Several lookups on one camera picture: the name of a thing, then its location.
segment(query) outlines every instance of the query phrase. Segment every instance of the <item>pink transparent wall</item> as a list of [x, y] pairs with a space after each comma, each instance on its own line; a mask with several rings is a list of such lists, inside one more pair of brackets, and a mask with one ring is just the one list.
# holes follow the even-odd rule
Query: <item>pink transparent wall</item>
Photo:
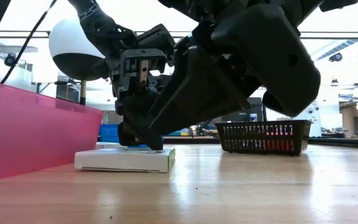
[[0, 85], [0, 178], [73, 162], [94, 149], [101, 111]]

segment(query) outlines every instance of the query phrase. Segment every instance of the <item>blue bin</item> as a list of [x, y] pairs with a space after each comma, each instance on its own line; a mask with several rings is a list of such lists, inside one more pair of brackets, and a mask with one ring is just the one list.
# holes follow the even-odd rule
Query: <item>blue bin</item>
[[[113, 142], [119, 143], [118, 138], [118, 124], [102, 124], [99, 130], [100, 140], [102, 142]], [[139, 146], [128, 146], [128, 147], [147, 147], [145, 144]]]

